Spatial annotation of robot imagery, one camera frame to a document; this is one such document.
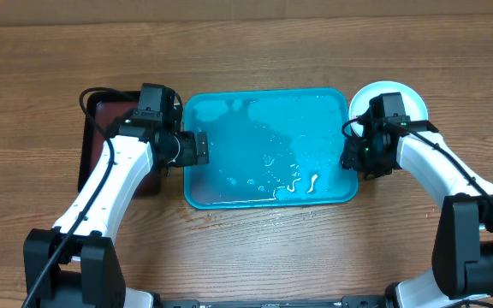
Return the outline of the light blue plate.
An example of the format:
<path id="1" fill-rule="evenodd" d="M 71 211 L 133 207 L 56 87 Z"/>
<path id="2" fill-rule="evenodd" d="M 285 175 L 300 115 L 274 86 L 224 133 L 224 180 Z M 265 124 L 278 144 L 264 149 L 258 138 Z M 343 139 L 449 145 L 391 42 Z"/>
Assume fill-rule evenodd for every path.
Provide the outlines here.
<path id="1" fill-rule="evenodd" d="M 381 94 L 394 92 L 399 92 L 401 94 L 406 116 L 410 117 L 409 121 L 429 121 L 429 114 L 424 99 L 422 99 L 422 97 L 420 97 L 420 95 L 418 95 L 411 87 L 390 80 L 376 81 L 361 88 L 351 100 L 348 109 L 349 120 L 362 116 L 369 109 L 369 101 L 372 98 Z M 431 127 L 426 128 L 426 125 L 427 124 L 419 124 L 416 126 L 416 124 L 407 124 L 406 128 L 416 132 L 431 131 L 435 129 Z M 351 123 L 349 128 L 351 129 L 352 136 L 363 136 L 364 128 L 359 122 Z M 409 132 L 401 128 L 387 127 L 384 129 L 393 139 L 409 134 Z"/>

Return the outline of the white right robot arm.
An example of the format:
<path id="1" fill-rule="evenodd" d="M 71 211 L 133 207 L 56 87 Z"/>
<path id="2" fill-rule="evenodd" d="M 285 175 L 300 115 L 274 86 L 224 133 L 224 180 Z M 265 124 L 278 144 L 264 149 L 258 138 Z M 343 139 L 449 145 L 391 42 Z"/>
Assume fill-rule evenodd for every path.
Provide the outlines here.
<path id="1" fill-rule="evenodd" d="M 441 215 L 431 267 L 389 285 L 378 307 L 485 306 L 493 297 L 493 184 L 463 163 L 429 121 L 405 116 L 362 120 L 362 135 L 342 126 L 345 169 L 366 179 L 403 169 L 428 192 Z"/>

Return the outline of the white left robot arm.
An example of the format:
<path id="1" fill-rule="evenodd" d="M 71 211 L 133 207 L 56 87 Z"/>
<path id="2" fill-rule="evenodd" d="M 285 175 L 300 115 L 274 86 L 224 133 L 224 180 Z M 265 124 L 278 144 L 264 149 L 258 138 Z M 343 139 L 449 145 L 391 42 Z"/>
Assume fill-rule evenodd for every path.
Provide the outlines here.
<path id="1" fill-rule="evenodd" d="M 138 186 L 157 167 L 150 142 L 117 135 L 69 209 L 24 246 L 25 307 L 158 307 L 155 293 L 127 287 L 115 239 Z"/>

